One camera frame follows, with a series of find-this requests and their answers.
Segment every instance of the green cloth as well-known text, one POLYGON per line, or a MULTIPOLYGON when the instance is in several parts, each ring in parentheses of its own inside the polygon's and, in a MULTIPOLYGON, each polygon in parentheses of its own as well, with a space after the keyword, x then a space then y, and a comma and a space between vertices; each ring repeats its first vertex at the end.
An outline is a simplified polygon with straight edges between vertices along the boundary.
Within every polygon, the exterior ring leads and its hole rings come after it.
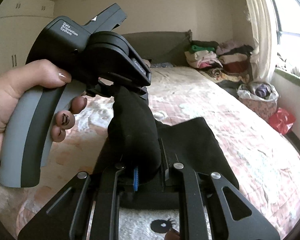
POLYGON ((199 47, 204 47, 204 48, 215 48, 217 49, 219 46, 219 43, 216 41, 191 41, 191 45, 196 45, 199 47))
POLYGON ((300 87, 300 77, 296 76, 295 74, 289 73, 277 67, 275 68, 274 72, 300 87))
POLYGON ((191 53, 191 54, 194 54, 195 52, 197 52, 197 51, 200 51, 200 50, 207 50, 207 51, 213 51, 213 52, 215 52, 216 51, 216 49, 215 48, 212 48, 212 47, 199 47, 199 46, 197 46, 197 45, 192 45, 191 46, 191 48, 189 49, 189 52, 191 53))

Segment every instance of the grey handle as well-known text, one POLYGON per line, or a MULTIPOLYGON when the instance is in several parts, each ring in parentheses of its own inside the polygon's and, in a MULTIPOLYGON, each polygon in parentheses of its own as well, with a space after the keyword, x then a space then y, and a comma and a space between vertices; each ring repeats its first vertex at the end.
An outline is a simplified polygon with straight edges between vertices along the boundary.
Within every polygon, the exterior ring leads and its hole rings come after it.
POLYGON ((34 187, 40 180, 52 138, 55 114, 70 108, 71 100, 81 95, 86 85, 73 80, 67 85, 26 91, 9 119, 1 149, 0 184, 6 187, 34 187))

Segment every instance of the mattress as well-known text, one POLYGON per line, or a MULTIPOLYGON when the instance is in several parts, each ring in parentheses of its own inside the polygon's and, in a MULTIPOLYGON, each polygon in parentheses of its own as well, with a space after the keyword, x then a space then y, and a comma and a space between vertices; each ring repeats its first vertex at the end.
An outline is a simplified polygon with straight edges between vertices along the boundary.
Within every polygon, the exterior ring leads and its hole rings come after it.
MULTIPOLYGON (((154 117, 165 124, 205 118, 239 181, 240 192, 283 239, 300 218, 300 155, 289 141, 194 69, 153 69, 148 92, 154 117)), ((10 232, 18 234, 77 172, 92 172, 113 117, 112 104, 113 98, 88 98, 86 109, 76 115, 76 124, 67 131, 66 139, 53 144, 39 185, 18 192, 18 201, 11 200, 5 207, 17 210, 15 216, 0 213, 10 232), (8 225, 11 220, 16 222, 13 226, 8 225)), ((155 220, 173 221, 176 229, 179 225, 178 211, 121 209, 120 218, 120 239, 164 239, 163 233, 151 230, 155 220)))

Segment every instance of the window sill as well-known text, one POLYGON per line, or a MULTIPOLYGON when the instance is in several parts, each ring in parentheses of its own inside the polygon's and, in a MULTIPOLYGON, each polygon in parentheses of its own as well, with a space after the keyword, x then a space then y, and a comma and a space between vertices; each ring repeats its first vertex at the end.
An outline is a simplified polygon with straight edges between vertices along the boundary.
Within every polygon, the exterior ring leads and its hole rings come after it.
POLYGON ((300 77, 296 76, 295 74, 289 73, 277 67, 275 68, 274 72, 300 87, 300 77))

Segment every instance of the pile of folded clothes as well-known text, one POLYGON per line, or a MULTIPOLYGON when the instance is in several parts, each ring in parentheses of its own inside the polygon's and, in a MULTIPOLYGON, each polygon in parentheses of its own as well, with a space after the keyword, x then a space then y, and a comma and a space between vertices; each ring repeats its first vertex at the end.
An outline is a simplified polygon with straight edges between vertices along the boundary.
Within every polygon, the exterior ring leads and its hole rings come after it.
POLYGON ((227 41, 219 44, 216 54, 229 73, 244 73, 248 69, 248 57, 253 47, 236 41, 227 41))
POLYGON ((188 64, 197 69, 222 67, 221 62, 215 54, 213 47, 200 47, 192 45, 188 51, 185 51, 188 64))
POLYGON ((248 60, 253 47, 236 41, 192 41, 185 51, 190 67, 238 98, 237 89, 250 81, 248 60))

